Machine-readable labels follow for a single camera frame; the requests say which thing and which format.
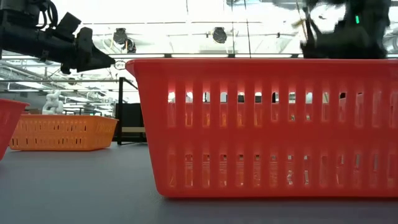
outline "gray table surface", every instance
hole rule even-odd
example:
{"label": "gray table surface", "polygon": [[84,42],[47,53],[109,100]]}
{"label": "gray table surface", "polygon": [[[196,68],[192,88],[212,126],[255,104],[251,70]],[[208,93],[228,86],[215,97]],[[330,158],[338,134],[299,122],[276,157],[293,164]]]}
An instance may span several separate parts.
{"label": "gray table surface", "polygon": [[148,147],[11,152],[0,162],[1,224],[398,223],[398,201],[169,200]]}

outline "white robot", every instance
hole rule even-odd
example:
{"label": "white robot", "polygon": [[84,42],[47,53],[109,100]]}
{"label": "white robot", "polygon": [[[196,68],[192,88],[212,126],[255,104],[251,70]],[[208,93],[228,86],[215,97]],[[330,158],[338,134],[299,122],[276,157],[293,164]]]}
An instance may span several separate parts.
{"label": "white robot", "polygon": [[45,99],[47,100],[43,106],[42,114],[62,114],[63,102],[59,100],[61,91],[52,90]]}

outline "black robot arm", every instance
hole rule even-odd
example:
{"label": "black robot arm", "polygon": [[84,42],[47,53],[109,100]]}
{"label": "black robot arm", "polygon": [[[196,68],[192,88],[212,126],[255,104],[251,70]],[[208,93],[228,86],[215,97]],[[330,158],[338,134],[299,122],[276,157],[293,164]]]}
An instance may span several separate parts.
{"label": "black robot arm", "polygon": [[[308,0],[314,6],[318,1]],[[327,0],[340,4],[340,0]],[[344,0],[346,13],[333,32],[302,44],[306,58],[385,58],[382,39],[389,26],[391,0]]]}
{"label": "black robot arm", "polygon": [[[2,50],[30,55],[41,61],[61,63],[70,73],[108,68],[114,59],[98,50],[93,31],[84,27],[73,34],[81,21],[67,13],[58,24],[57,8],[51,0],[0,0],[0,53]],[[38,27],[39,16],[45,24]]]}

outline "orange plastic basket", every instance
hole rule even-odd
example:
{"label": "orange plastic basket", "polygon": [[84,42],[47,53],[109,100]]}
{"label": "orange plastic basket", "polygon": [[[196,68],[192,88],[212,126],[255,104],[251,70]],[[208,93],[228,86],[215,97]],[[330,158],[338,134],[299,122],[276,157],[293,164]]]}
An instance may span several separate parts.
{"label": "orange plastic basket", "polygon": [[22,115],[10,141],[20,151],[92,151],[112,143],[116,119],[100,116]]}
{"label": "orange plastic basket", "polygon": [[127,69],[164,196],[398,197],[397,61],[164,58]]}
{"label": "orange plastic basket", "polygon": [[6,153],[19,117],[28,105],[27,103],[0,99],[0,160]]}

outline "spotlight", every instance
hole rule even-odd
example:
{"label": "spotlight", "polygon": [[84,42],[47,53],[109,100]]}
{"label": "spotlight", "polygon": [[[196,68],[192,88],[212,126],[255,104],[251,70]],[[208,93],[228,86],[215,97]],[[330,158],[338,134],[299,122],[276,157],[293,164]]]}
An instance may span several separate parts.
{"label": "spotlight", "polygon": [[137,52],[136,43],[126,34],[126,28],[117,28],[116,32],[113,34],[113,40],[122,45],[122,50],[127,49],[128,54],[134,54]]}
{"label": "spotlight", "polygon": [[226,33],[224,31],[224,27],[215,27],[213,31],[213,40],[219,44],[225,44],[226,42]]}
{"label": "spotlight", "polygon": [[116,32],[113,34],[113,40],[120,45],[124,45],[126,39],[126,28],[117,28]]}

